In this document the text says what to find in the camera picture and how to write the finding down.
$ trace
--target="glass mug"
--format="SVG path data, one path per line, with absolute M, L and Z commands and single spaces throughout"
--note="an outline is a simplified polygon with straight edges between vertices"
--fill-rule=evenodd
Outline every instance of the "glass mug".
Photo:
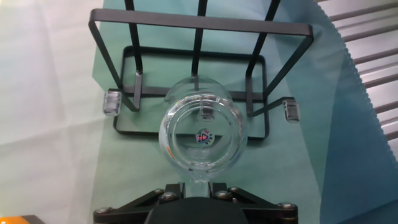
M 204 196 L 207 180 L 230 168 L 244 151 L 245 117 L 228 91 L 205 77 L 178 82 L 165 102 L 169 108 L 160 125 L 160 148 L 181 174 L 191 177 L 191 193 Z

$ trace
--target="white fabric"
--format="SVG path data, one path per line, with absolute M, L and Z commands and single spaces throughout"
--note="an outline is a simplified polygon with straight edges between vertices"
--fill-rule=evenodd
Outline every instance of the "white fabric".
M 104 116 L 87 22 L 102 4 L 0 0 L 3 216 L 33 214 L 57 224 L 88 219 Z

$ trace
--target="logo on glass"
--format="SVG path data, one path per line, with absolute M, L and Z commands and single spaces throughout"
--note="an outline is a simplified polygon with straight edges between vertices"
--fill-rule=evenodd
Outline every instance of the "logo on glass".
M 196 139 L 199 143 L 210 145 L 214 141 L 214 136 L 209 132 L 209 130 L 203 128 L 197 132 Z

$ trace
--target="bolt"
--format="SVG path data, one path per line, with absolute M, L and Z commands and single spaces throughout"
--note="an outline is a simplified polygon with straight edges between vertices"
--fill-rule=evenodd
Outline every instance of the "bolt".
M 226 190 L 220 190 L 217 191 L 214 196 L 218 199 L 229 199 L 232 197 L 232 194 Z
M 155 193 L 158 194 L 158 195 L 161 195 L 161 194 L 164 193 L 164 190 L 163 190 L 163 189 L 155 189 L 154 191 L 155 191 Z
M 177 198 L 177 195 L 174 192 L 164 192 L 164 194 L 159 197 L 159 199 L 164 201 L 171 201 L 175 198 Z
M 103 207 L 103 208 L 99 208 L 97 210 L 95 210 L 95 212 L 97 214 L 104 214 L 104 213 L 108 213 L 112 208 L 111 207 Z
M 230 187 L 228 190 L 229 191 L 237 191 L 237 190 L 239 190 L 239 188 L 238 187 Z
M 292 209 L 292 208 L 296 208 L 297 206 L 290 202 L 281 202 L 281 203 L 278 203 L 278 207 L 284 208 L 284 209 Z

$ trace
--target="teal fabric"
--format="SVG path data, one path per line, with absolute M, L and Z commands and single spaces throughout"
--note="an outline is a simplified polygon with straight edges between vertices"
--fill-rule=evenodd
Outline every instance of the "teal fabric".
M 195 15 L 197 1 L 135 1 L 136 10 Z M 105 8 L 124 9 L 124 1 L 105 0 Z M 207 16 L 265 18 L 269 1 L 209 1 Z M 269 101 L 294 96 L 301 121 L 290 124 L 282 107 L 269 112 L 270 135 L 250 142 L 238 163 L 212 181 L 239 186 L 270 202 L 290 201 L 299 207 L 301 223 L 339 223 L 398 199 L 397 162 L 382 134 L 366 90 L 343 40 L 320 7 L 310 0 L 282 0 L 275 21 L 313 26 L 315 41 L 272 92 Z M 141 45 L 192 49 L 195 31 L 139 26 Z M 101 34 L 116 68 L 123 48 L 131 44 L 128 26 L 102 23 Z M 205 30 L 202 50 L 250 54 L 258 35 Z M 301 38 L 268 35 L 261 54 L 267 62 L 268 83 Z M 190 58 L 143 56 L 144 84 L 172 86 L 189 76 Z M 199 75 L 209 76 L 228 90 L 244 90 L 246 63 L 201 60 Z M 125 69 L 133 84 L 134 62 Z M 99 52 L 94 79 L 104 90 L 115 87 Z M 254 91 L 261 91 L 261 68 L 253 73 Z M 123 108 L 121 129 L 156 130 L 163 116 L 162 99 L 144 99 L 140 113 Z M 239 103 L 244 111 L 244 104 Z M 263 118 L 249 120 L 252 135 L 263 135 Z M 118 135 L 111 119 L 104 125 L 91 208 L 124 205 L 178 181 L 154 138 Z

